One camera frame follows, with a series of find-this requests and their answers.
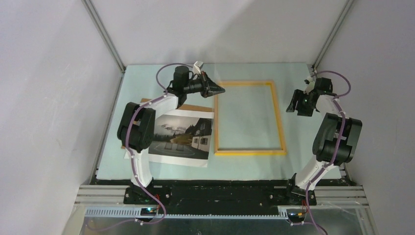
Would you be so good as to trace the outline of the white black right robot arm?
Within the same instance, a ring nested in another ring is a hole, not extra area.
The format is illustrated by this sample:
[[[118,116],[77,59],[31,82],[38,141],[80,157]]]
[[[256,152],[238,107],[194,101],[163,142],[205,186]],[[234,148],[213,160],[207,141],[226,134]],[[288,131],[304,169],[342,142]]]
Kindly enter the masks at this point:
[[[333,92],[331,79],[305,79],[304,91],[296,89],[286,112],[310,117],[319,112],[323,119],[312,146],[312,158],[287,182],[285,200],[292,205],[308,199],[322,177],[336,166],[349,163],[360,137],[362,122],[348,117]]]

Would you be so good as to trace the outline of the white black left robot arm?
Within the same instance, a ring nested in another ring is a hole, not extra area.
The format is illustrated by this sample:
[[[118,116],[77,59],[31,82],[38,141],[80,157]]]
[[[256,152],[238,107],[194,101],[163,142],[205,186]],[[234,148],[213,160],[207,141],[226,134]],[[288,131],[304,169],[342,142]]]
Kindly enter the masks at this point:
[[[179,109],[188,94],[199,93],[201,97],[208,98],[226,91],[202,70],[201,61],[192,66],[184,63],[173,63],[173,66],[173,79],[167,87],[162,86],[162,95],[140,104],[127,103],[117,130],[117,138],[131,161],[131,181],[139,186],[136,198],[143,204],[151,203],[155,197],[155,191],[149,187],[153,176],[149,167],[148,148],[154,138],[156,119]]]

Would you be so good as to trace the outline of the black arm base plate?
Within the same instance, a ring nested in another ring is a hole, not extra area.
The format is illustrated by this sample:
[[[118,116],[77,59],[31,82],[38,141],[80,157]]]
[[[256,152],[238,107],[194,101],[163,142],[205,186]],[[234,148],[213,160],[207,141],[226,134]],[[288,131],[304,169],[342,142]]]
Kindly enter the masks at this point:
[[[314,191],[305,193],[291,180],[153,180],[145,189],[130,184],[123,203],[158,205],[168,215],[266,216],[283,206],[317,204]]]

